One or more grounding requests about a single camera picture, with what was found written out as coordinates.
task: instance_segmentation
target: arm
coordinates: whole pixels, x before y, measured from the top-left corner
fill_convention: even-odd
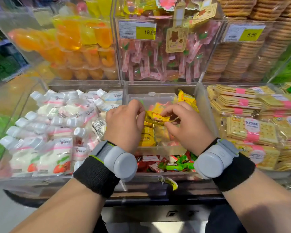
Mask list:
[[[172,114],[180,118],[180,127],[175,126],[178,122],[166,122],[165,126],[184,148],[200,155],[215,140],[199,114],[185,102],[161,113]],[[240,154],[213,181],[249,233],[291,233],[291,192],[255,169],[248,158]]]
[[[144,117],[143,105],[137,100],[109,110],[105,139],[134,153]],[[34,229],[35,233],[92,233],[106,199],[119,180],[101,161],[88,157],[74,178],[11,232],[27,233]]]

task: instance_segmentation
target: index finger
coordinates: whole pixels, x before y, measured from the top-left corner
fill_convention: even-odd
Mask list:
[[[170,106],[167,106],[162,112],[161,116],[171,116],[172,114],[177,115],[180,119],[184,117],[184,115],[188,112],[188,109],[183,107],[179,104],[173,104]]]
[[[143,104],[141,104],[141,102],[136,99],[131,100],[127,107],[130,113],[132,113],[135,117],[141,112],[145,111]]]

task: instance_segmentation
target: forearm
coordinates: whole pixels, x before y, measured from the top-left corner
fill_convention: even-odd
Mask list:
[[[248,233],[291,232],[291,192],[258,169],[223,195]]]
[[[93,232],[105,200],[73,178],[11,232]]]

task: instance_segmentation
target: person's left hand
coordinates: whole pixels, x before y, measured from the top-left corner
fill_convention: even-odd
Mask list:
[[[141,138],[145,109],[140,101],[131,100],[128,105],[110,109],[106,114],[105,140],[134,154]]]

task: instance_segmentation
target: brown bear illustration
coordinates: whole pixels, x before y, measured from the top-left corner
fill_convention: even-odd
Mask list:
[[[178,37],[178,31],[172,31],[171,33],[171,38],[169,40],[171,40],[172,42],[176,42],[179,39]]]

